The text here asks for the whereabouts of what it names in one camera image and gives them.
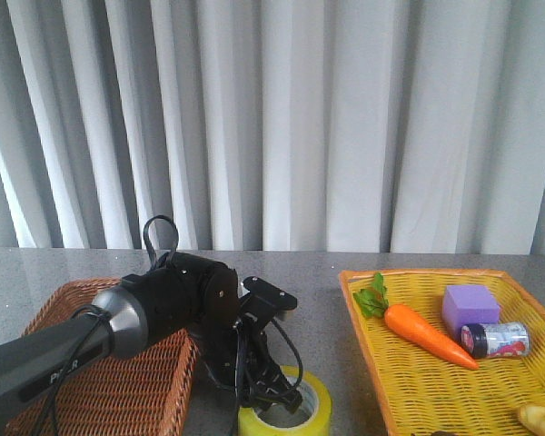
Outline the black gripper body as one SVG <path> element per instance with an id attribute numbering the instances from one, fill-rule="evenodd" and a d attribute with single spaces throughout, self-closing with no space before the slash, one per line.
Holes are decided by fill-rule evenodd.
<path id="1" fill-rule="evenodd" d="M 282 370 L 268 350 L 268 324 L 241 312 L 237 272 L 188 253 L 167 253 L 142 275 L 120 281 L 120 355 L 132 357 L 181 329 L 198 347 L 213 382 L 272 397 Z"/>

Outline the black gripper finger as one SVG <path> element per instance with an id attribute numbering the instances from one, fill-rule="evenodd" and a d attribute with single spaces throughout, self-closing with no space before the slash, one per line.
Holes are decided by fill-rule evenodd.
<path id="1" fill-rule="evenodd" d="M 270 409 L 275 403 L 276 400 L 270 395 L 261 395 L 253 391 L 244 392 L 240 399 L 242 408 Z"/>
<path id="2" fill-rule="evenodd" d="M 288 376 L 281 372 L 273 379 L 272 399 L 281 404 L 288 412 L 296 412 L 302 404 L 302 394 L 299 387 L 302 376 Z"/>

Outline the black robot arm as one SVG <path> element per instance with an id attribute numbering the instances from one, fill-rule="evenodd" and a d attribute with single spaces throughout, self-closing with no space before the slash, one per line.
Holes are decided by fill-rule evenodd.
<path id="1" fill-rule="evenodd" d="M 69 320 L 0 345 L 0 434 L 36 401 L 53 404 L 66 379 L 107 357 L 131 359 L 180 330 L 238 407 L 297 411 L 298 383 L 271 357 L 264 331 L 297 301 L 257 277 L 246 280 L 245 294 L 239 284 L 224 263 L 168 253 L 148 272 L 99 292 Z"/>

